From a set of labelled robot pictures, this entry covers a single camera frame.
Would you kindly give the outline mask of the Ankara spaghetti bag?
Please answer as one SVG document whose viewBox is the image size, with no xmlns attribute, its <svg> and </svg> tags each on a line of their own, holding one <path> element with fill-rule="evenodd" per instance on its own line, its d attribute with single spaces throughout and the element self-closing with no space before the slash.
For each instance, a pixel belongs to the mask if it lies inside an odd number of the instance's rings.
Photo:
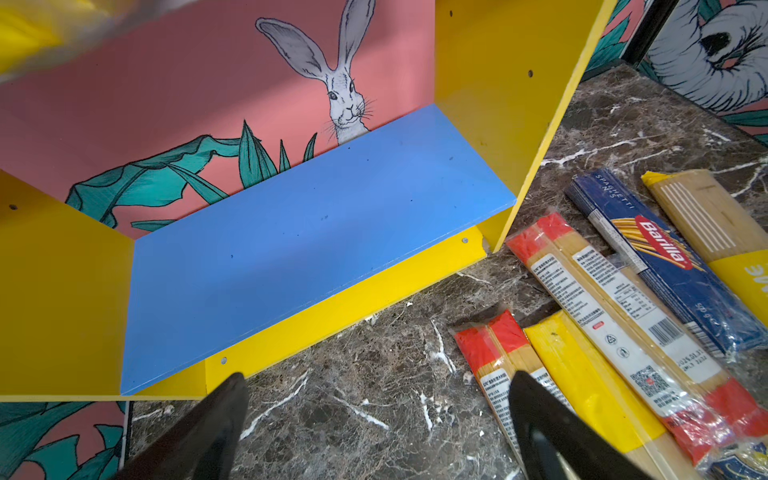
<svg viewBox="0 0 768 480">
<path fill-rule="evenodd" d="M 3 1 L 1 82 L 50 69 L 186 1 Z"/>
</svg>

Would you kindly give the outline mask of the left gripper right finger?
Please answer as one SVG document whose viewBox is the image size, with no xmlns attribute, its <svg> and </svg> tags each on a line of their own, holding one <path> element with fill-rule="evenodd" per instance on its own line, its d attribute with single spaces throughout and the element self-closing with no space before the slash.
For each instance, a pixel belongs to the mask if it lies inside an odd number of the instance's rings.
<svg viewBox="0 0 768 480">
<path fill-rule="evenodd" d="M 581 479 L 649 477 L 530 374 L 514 374 L 508 401 L 527 478 L 564 479 L 563 463 Z"/>
</svg>

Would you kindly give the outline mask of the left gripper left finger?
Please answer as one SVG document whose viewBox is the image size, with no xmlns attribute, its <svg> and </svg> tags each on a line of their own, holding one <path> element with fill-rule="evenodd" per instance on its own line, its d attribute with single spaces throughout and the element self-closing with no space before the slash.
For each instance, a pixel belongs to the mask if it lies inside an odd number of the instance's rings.
<svg viewBox="0 0 768 480">
<path fill-rule="evenodd" d="M 228 479 L 248 409 L 245 377 L 230 375 L 117 479 Z"/>
</svg>

